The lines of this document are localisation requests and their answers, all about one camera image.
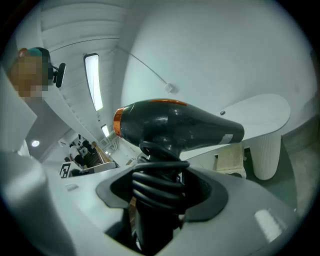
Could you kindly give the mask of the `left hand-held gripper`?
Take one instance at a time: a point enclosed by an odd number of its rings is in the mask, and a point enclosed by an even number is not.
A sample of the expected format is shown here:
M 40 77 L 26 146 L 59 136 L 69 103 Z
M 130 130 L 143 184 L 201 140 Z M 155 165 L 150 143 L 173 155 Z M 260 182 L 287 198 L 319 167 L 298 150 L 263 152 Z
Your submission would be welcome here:
M 80 168 L 73 161 L 63 162 L 60 167 L 59 175 L 61 178 L 72 177 L 72 170 L 82 171 L 83 169 Z

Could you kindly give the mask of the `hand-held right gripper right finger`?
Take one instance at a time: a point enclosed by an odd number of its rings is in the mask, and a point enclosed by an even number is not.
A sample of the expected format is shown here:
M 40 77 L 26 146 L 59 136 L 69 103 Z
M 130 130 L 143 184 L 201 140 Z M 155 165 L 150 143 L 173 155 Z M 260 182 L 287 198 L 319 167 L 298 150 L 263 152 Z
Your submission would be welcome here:
M 156 256 L 273 256 L 296 231 L 294 210 L 261 185 L 203 168 L 190 171 L 221 183 L 228 201 L 211 220 L 185 222 Z

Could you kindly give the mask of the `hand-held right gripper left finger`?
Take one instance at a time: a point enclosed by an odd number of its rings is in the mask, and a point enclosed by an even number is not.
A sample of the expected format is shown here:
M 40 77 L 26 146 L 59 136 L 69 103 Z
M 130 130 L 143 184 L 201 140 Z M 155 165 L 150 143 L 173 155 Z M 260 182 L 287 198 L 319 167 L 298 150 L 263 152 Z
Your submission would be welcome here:
M 0 198 L 24 237 L 45 256 L 136 256 L 77 207 L 57 172 L 0 151 Z

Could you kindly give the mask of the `black orange hair dryer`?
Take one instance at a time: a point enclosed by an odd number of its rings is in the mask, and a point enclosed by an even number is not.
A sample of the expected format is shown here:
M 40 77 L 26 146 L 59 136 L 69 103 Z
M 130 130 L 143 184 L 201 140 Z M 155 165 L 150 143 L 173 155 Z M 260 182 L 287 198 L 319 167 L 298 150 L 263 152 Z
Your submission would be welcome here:
M 182 152 L 242 141 L 244 127 L 172 99 L 151 99 L 119 108 L 113 128 L 117 136 L 143 153 L 131 175 L 136 199 L 135 237 L 141 252 L 152 256 L 172 239 L 184 216 L 204 222 L 228 202 L 219 182 L 197 176 Z

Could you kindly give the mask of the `white rounded table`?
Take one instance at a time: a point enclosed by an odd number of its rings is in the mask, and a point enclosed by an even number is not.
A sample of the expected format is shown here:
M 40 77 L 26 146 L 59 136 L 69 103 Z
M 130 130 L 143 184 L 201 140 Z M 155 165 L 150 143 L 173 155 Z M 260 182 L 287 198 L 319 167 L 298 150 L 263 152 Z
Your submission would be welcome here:
M 280 129 L 291 115 L 289 103 L 277 94 L 260 94 L 213 113 L 242 124 L 243 149 L 249 148 L 253 172 L 260 180 L 271 179 L 278 167 L 281 151 Z

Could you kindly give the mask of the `person's white t-shirt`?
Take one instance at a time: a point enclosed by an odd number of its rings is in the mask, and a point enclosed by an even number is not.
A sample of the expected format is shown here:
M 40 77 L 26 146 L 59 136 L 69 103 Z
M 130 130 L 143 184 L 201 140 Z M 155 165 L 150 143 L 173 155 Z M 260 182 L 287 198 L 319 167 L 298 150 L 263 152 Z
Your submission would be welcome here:
M 26 137 L 36 119 L 0 64 L 0 151 L 29 157 Z

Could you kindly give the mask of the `long ceiling light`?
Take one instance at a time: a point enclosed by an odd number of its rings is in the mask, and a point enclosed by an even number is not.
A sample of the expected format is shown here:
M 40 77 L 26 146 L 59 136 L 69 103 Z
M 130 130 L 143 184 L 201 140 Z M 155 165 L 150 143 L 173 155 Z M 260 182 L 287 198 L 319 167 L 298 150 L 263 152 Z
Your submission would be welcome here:
M 83 57 L 87 86 L 93 106 L 96 111 L 103 108 L 99 77 L 99 55 L 97 53 L 86 54 Z

